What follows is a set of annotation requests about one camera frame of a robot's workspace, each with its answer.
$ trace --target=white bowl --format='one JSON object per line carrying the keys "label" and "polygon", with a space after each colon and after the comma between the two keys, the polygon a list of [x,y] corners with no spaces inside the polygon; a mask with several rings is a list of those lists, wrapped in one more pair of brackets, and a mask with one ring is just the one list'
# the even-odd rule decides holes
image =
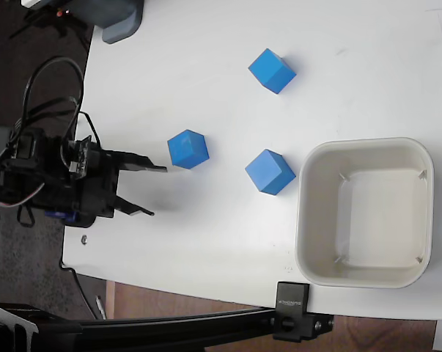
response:
{"label": "white bowl", "polygon": [[434,166],[409,138],[321,144],[299,177],[296,260],[318,285],[400,288],[429,263]]}

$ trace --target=white table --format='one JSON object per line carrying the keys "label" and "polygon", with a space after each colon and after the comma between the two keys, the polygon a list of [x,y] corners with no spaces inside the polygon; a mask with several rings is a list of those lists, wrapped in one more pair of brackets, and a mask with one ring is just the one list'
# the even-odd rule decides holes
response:
{"label": "white table", "polygon": [[[312,287],[309,311],[442,319],[442,0],[147,0],[141,28],[94,34],[83,110],[103,146],[168,174],[122,172],[118,194],[156,212],[66,228],[77,272],[190,296],[274,307],[295,263],[298,181],[259,193],[245,166],[265,148],[299,173],[339,139],[408,136],[435,165],[432,258],[400,290]],[[298,76],[274,95],[247,67],[265,49]],[[166,141],[190,128],[210,160],[173,167]],[[84,121],[78,137],[89,134]],[[81,236],[87,235],[87,245]]]}

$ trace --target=black metal bar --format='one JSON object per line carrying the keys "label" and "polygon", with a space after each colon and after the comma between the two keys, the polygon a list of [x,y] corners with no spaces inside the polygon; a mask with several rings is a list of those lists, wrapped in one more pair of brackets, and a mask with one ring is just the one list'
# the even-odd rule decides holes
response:
{"label": "black metal bar", "polygon": [[308,296],[308,284],[280,282],[276,309],[132,320],[71,321],[26,304],[0,304],[0,324],[19,348],[11,351],[199,352],[268,334],[300,342],[331,331],[333,316],[308,313]]}
{"label": "black metal bar", "polygon": [[193,317],[82,321],[75,350],[192,351],[271,334],[274,309],[250,309]]}

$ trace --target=blue cube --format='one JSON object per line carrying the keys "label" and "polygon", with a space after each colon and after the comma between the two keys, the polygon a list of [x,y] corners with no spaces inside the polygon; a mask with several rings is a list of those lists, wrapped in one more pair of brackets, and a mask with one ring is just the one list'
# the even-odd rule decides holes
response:
{"label": "blue cube", "polygon": [[295,72],[270,49],[266,49],[248,68],[258,81],[278,94],[295,77]]}
{"label": "blue cube", "polygon": [[186,130],[168,141],[172,164],[191,169],[209,159],[205,137]]}
{"label": "blue cube", "polygon": [[276,196],[280,190],[295,179],[295,174],[282,157],[265,149],[245,170],[258,191]]}

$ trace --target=gray object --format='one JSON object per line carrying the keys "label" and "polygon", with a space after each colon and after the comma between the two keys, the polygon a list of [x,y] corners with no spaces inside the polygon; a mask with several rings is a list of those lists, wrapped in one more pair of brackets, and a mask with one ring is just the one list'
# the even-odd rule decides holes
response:
{"label": "gray object", "polygon": [[72,0],[60,6],[58,0],[41,0],[32,9],[45,5],[62,7],[79,20],[103,29],[102,40],[113,44],[133,35],[141,25],[144,0]]}

